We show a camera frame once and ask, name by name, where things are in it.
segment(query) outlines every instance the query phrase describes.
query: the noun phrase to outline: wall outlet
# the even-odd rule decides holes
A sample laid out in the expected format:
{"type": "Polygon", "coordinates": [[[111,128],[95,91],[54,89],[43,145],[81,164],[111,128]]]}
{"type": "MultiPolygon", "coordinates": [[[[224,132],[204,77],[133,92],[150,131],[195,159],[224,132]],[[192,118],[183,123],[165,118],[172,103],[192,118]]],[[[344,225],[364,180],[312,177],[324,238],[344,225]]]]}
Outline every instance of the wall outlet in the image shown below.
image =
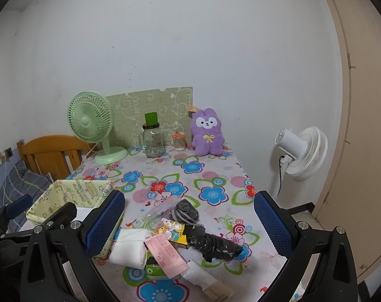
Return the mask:
{"type": "Polygon", "coordinates": [[[6,158],[10,159],[13,156],[13,150],[12,150],[12,148],[10,147],[7,150],[5,150],[5,154],[6,154],[6,158]]]}
{"type": "Polygon", "coordinates": [[[0,161],[2,162],[2,163],[4,163],[4,162],[6,162],[6,152],[3,150],[3,151],[1,151],[0,152],[0,161]]]}

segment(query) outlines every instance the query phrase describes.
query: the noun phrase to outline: black plastic bag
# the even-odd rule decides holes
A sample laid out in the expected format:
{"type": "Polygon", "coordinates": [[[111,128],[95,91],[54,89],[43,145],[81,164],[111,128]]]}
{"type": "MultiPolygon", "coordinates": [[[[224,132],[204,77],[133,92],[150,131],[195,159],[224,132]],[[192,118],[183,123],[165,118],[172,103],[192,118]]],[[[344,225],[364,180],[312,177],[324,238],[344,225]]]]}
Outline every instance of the black plastic bag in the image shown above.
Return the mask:
{"type": "Polygon", "coordinates": [[[186,240],[190,246],[202,252],[207,262],[211,262],[213,258],[230,261],[239,256],[243,250],[242,246],[226,238],[206,233],[201,225],[193,226],[186,233],[186,240]]]}

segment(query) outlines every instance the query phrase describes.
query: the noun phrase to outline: fabric storage basket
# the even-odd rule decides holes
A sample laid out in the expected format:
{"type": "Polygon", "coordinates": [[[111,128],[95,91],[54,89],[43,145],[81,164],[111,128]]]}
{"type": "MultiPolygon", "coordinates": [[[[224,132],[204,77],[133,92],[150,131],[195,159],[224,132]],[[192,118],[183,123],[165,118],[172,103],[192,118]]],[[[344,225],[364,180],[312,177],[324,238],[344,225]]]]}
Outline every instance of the fabric storage basket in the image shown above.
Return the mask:
{"type": "MultiPolygon", "coordinates": [[[[27,211],[26,217],[36,225],[42,224],[67,202],[73,202],[81,208],[98,208],[113,189],[108,180],[67,180],[58,179],[38,198],[27,211]]],[[[123,214],[116,223],[101,253],[104,258],[113,243],[113,235],[122,220],[123,214]]]]}

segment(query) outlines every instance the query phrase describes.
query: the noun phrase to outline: power cord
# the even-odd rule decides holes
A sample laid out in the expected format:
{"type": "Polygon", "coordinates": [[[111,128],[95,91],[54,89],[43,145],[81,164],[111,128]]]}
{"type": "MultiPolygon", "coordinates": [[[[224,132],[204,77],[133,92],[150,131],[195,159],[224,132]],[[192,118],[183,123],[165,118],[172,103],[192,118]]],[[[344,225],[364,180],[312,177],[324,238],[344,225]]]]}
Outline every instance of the power cord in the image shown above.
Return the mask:
{"type": "Polygon", "coordinates": [[[284,155],[281,155],[280,158],[279,158],[279,176],[280,176],[280,187],[279,187],[279,191],[277,192],[277,195],[279,195],[280,193],[280,190],[282,188],[282,165],[280,164],[280,160],[284,158],[284,155]]]}
{"type": "Polygon", "coordinates": [[[91,150],[89,150],[89,152],[86,154],[86,156],[84,157],[84,159],[81,161],[81,165],[85,162],[85,161],[87,161],[88,159],[87,159],[87,156],[91,153],[91,152],[93,152],[94,151],[94,149],[97,147],[97,145],[96,144],[94,144],[94,146],[92,147],[92,149],[91,150]]]}

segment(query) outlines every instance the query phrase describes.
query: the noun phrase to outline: table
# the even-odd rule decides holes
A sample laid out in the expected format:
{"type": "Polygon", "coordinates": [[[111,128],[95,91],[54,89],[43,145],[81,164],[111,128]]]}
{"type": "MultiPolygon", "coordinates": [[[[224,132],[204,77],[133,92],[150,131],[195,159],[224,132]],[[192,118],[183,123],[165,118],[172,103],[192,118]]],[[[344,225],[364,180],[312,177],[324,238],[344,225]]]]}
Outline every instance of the table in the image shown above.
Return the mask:
{"type": "MultiPolygon", "coordinates": [[[[117,232],[125,228],[152,229],[142,220],[147,210],[171,195],[188,199],[199,211],[199,223],[206,232],[244,247],[238,260],[212,263],[193,248],[178,249],[185,260],[194,260],[231,287],[233,301],[256,302],[286,261],[277,254],[256,216],[252,203],[257,190],[227,144],[221,156],[205,157],[195,156],[192,146],[185,151],[168,146],[163,157],[157,159],[147,158],[139,148],[129,149],[124,160],[110,165],[98,165],[91,158],[67,179],[111,180],[125,194],[125,214],[117,232]]],[[[144,270],[115,265],[104,258],[93,261],[121,301],[210,301],[200,287],[186,280],[151,282],[144,270]]],[[[299,287],[292,300],[303,292],[299,287]]]]}

